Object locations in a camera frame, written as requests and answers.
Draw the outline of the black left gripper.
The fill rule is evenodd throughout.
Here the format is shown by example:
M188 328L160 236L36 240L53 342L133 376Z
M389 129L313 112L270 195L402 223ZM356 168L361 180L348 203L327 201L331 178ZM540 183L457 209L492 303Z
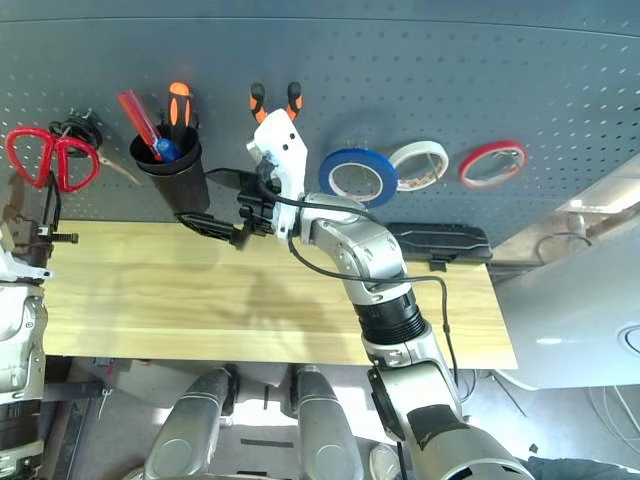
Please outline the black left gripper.
M59 221L62 201L59 192L54 192L55 209L51 219L52 172L46 179L47 187L43 219L37 221L25 214L16 213L14 217L14 255L21 260L49 260L55 243L77 244L78 233L59 233Z

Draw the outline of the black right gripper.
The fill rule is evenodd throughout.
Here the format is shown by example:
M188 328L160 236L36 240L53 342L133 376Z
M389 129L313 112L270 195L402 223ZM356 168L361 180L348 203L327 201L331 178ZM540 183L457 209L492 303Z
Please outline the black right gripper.
M227 242L236 248L243 248L251 234L266 236L275 233L272 225L275 202L262 192L261 182L255 172L217 168L207 171L205 176L220 186L239 190L237 200L240 205L239 214L244 220L243 228L218 221L206 213L176 213L176 219L183 226L201 236Z

